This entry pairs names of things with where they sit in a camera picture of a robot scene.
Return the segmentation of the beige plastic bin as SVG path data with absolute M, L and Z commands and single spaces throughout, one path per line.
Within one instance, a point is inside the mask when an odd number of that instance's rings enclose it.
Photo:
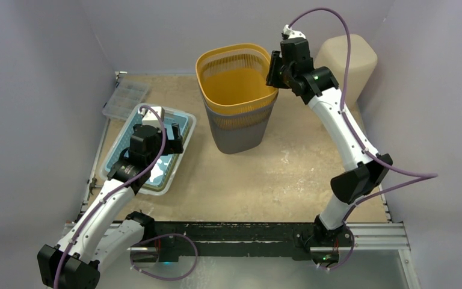
M 356 104 L 378 63 L 377 54 L 362 36 L 351 34 L 350 39 L 351 54 L 345 95 L 345 102 L 348 107 Z M 339 87 L 343 87 L 344 83 L 347 52 L 346 35 L 333 37 L 322 44 L 315 60 L 316 67 L 325 66 L 332 71 Z

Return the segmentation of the yellow mesh basket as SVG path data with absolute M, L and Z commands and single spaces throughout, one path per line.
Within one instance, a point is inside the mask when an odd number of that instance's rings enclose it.
M 205 52 L 196 75 L 212 121 L 221 129 L 263 122 L 278 90 L 266 85 L 270 55 L 261 46 L 241 43 Z

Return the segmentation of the grey mesh basket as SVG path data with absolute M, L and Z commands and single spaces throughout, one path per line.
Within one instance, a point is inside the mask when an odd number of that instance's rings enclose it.
M 226 115 L 212 110 L 203 100 L 212 137 L 218 150 L 237 154 L 259 146 L 275 102 L 246 113 Z

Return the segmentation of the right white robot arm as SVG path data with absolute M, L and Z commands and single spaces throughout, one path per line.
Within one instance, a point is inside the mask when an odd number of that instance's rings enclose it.
M 393 163 L 389 154 L 376 148 L 362 148 L 366 137 L 352 117 L 346 117 L 347 106 L 341 104 L 342 90 L 327 67 L 314 68 L 309 43 L 303 37 L 282 40 L 280 50 L 271 54 L 267 74 L 268 86 L 290 89 L 299 96 L 323 123 L 337 146 L 345 171 L 331 179 L 333 195 L 322 213 L 316 216 L 313 236 L 322 245 L 336 239 L 353 206 L 370 196 L 389 171 L 374 158 Z

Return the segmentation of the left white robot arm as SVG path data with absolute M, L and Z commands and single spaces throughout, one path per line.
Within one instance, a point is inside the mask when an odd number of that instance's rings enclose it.
M 129 145 L 111 166 L 100 195 L 55 246 L 44 245 L 38 252 L 43 284 L 51 288 L 96 288 L 106 266 L 121 252 L 158 240 L 154 219 L 137 211 L 127 215 L 112 234 L 106 231 L 150 178 L 160 157 L 182 152 L 183 137 L 177 124 L 134 125 Z

